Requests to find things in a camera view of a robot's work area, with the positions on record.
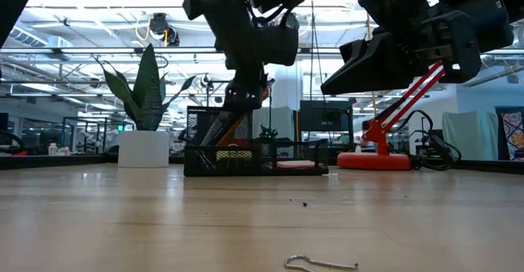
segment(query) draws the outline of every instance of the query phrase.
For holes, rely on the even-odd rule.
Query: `potted plant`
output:
[[[150,44],[142,55],[137,79],[133,90],[123,74],[113,68],[114,73],[104,70],[109,90],[124,103],[128,117],[134,121],[137,130],[122,132],[119,136],[119,167],[154,168],[169,164],[169,134],[157,132],[164,112],[179,94],[187,90],[194,76],[186,79],[180,91],[165,101],[165,75],[159,76],[155,50]]]

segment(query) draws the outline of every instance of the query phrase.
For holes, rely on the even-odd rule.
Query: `wooden table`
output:
[[[332,172],[0,171],[0,271],[272,272],[292,254],[362,272],[523,271],[524,177]]]

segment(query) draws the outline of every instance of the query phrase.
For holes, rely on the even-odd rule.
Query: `ceiling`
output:
[[[187,105],[196,105],[198,102],[205,104],[206,91],[200,85],[201,79],[207,76],[213,80],[230,80],[233,72],[225,68],[223,54],[210,52],[215,37],[204,18],[199,17],[189,21],[181,8],[182,1],[29,0],[16,24],[17,32],[11,33],[13,35],[6,41],[5,48],[27,48],[33,43],[43,43],[44,47],[48,48],[70,47],[88,48],[88,50],[84,50],[84,53],[67,54],[66,58],[45,54],[3,53],[0,54],[0,64],[4,77],[8,80],[32,83],[14,85],[15,93],[71,93],[74,96],[65,99],[88,111],[104,111],[109,107],[114,107],[112,109],[118,111],[121,105],[111,97],[111,92],[106,85],[102,84],[94,88],[87,84],[95,79],[103,81],[102,69],[94,61],[93,56],[112,62],[128,80],[133,81],[137,74],[139,55],[108,48],[138,48],[152,43],[160,53],[162,50],[166,51],[161,55],[169,61],[169,64],[161,73],[169,72],[167,79],[171,85],[168,86],[167,93],[176,93],[180,84],[188,76],[199,75],[193,87],[185,93],[186,96],[172,104],[169,115],[183,113]],[[158,12],[167,14],[169,24],[179,34],[180,47],[195,48],[195,52],[172,53],[162,48],[163,43],[151,36],[147,40],[142,40],[147,33],[145,26],[148,20]],[[306,77],[305,83],[309,83],[308,76],[312,75],[315,78],[311,89],[313,94],[320,94],[319,85],[323,77],[318,73],[319,66],[323,74],[330,75],[343,65],[337,48],[343,43],[364,37],[367,33],[367,14],[358,5],[357,0],[306,0],[294,10],[294,13],[300,22],[300,47],[311,47],[314,37],[310,25],[311,17],[314,16],[316,21],[318,43],[314,43],[314,47],[324,48],[325,52],[320,60],[314,60],[312,69],[309,55],[299,55],[297,64],[304,66],[302,70],[303,76]],[[21,41],[19,34],[26,34],[28,39]],[[207,48],[206,51],[198,49],[203,47]],[[39,81],[44,81],[45,84],[39,84]],[[224,94],[224,86],[215,86],[215,96]],[[305,93],[309,94],[308,84],[304,84],[304,89]],[[383,94],[397,95],[402,92],[386,91]],[[107,94],[107,96],[91,96],[99,94]],[[394,101],[394,98],[385,97],[380,101],[380,105],[385,107],[391,101]],[[369,97],[363,97],[359,100],[359,107],[362,108],[361,112],[364,116],[366,114],[364,112],[373,107],[373,104]],[[179,117],[168,120],[183,122]]]

